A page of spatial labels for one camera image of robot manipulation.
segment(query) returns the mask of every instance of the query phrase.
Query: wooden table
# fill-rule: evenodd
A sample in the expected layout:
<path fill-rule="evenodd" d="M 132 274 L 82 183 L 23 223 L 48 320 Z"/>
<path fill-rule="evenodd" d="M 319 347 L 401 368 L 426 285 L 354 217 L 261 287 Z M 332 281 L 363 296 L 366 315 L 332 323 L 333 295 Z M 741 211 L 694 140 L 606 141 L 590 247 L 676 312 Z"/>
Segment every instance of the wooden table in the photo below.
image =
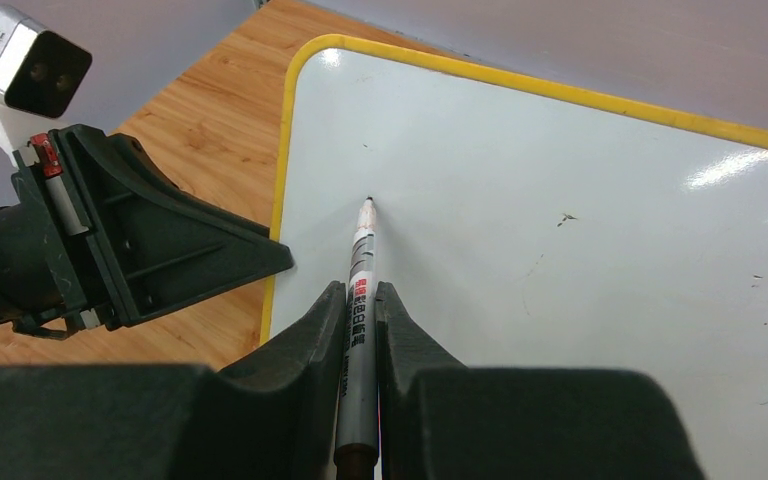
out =
<path fill-rule="evenodd" d="M 140 139 L 182 189 L 269 224 L 284 74 L 296 51 L 345 33 L 422 51 L 420 43 L 292 0 L 273 0 L 172 82 L 120 131 Z M 66 342 L 0 327 L 0 364 L 199 362 L 227 365 L 260 342 L 263 282 L 135 328 Z"/>

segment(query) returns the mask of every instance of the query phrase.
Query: table surface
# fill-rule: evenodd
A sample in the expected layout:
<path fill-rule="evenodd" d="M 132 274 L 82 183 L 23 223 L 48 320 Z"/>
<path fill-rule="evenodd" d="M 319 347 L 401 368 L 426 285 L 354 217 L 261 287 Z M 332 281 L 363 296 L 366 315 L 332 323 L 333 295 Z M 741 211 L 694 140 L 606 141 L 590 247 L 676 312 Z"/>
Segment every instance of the table surface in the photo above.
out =
<path fill-rule="evenodd" d="M 456 358 L 644 372 L 712 478 L 768 478 L 768 149 L 732 141 L 768 132 L 339 36 L 287 83 L 273 335 L 371 195 L 378 279 Z"/>
<path fill-rule="evenodd" d="M 183 190 L 268 225 L 284 75 L 293 55 L 328 33 L 433 49 L 300 2 L 273 0 L 141 108 L 120 131 L 139 138 Z M 0 327 L 0 364 L 199 362 L 220 368 L 260 342 L 263 282 L 135 328 L 66 342 Z"/>

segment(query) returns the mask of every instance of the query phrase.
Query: camera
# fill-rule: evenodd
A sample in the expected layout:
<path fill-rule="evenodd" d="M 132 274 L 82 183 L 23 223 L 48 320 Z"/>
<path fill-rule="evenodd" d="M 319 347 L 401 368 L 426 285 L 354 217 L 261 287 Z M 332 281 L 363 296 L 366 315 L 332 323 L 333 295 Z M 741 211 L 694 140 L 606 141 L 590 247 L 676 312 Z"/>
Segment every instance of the camera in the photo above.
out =
<path fill-rule="evenodd" d="M 0 5 L 0 103 L 58 118 L 91 64 L 86 50 L 19 10 Z"/>

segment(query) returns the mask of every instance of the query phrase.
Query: yellow whiteboard frame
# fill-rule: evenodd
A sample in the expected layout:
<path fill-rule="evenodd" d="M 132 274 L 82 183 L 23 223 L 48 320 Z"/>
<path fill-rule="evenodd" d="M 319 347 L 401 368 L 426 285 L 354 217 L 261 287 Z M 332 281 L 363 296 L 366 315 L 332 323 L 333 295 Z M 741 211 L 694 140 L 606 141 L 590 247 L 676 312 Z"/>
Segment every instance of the yellow whiteboard frame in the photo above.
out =
<path fill-rule="evenodd" d="M 284 81 L 284 105 L 281 113 L 281 137 L 275 174 L 275 197 L 272 204 L 272 223 L 269 238 L 281 237 L 281 217 L 284 212 L 284 188 L 287 180 L 287 162 L 290 154 L 290 131 L 293 123 L 293 107 L 296 100 L 296 84 L 305 63 L 326 48 L 339 48 L 373 57 L 393 60 L 408 65 L 435 70 L 457 77 L 477 80 L 500 87 L 520 90 L 568 103 L 625 115 L 647 122 L 701 133 L 711 137 L 731 140 L 768 149 L 768 130 L 726 122 L 711 117 L 659 107 L 648 103 L 615 97 L 584 88 L 541 80 L 519 73 L 477 65 L 463 60 L 441 57 L 346 35 L 323 35 L 306 43 L 290 62 Z M 272 327 L 272 302 L 275 297 L 275 277 L 266 279 L 263 299 L 263 316 L 260 327 L 260 343 L 266 343 Z"/>

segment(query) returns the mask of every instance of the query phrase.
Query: camera lens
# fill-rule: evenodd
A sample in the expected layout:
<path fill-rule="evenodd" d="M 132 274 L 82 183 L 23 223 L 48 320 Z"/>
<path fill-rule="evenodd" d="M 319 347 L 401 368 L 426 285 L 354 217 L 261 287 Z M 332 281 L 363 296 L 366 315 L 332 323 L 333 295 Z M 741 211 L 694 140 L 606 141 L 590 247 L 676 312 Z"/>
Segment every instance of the camera lens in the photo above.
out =
<path fill-rule="evenodd" d="M 65 92 L 72 88 L 72 77 L 69 75 L 60 75 L 57 77 L 57 83 L 55 85 L 57 86 L 58 91 Z"/>
<path fill-rule="evenodd" d="M 31 67 L 31 80 L 41 82 L 48 76 L 48 65 L 44 63 L 35 63 Z"/>

